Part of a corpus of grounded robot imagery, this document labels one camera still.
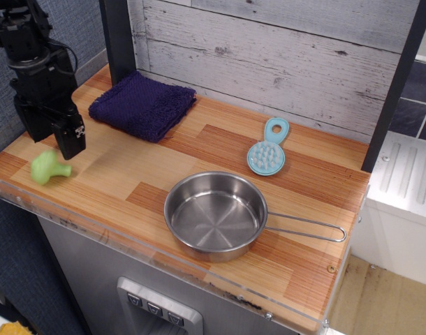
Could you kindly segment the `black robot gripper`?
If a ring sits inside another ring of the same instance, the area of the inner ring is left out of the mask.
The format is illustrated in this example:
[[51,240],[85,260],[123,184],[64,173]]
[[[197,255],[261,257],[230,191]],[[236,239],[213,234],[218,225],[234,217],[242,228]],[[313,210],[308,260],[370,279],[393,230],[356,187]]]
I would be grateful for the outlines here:
[[34,142],[54,134],[60,152],[70,160],[86,149],[85,125],[72,101],[77,88],[67,52],[41,52],[29,60],[8,60],[16,78],[14,105]]

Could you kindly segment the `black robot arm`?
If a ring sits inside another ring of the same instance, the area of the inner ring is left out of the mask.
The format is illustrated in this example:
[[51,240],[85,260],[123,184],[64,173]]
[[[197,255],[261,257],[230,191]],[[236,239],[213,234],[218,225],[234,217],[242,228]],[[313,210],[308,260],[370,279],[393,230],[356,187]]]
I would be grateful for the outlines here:
[[78,59],[51,39],[52,25],[37,1],[0,1],[0,47],[15,71],[15,109],[35,142],[53,135],[64,159],[86,148],[85,125],[73,92]]

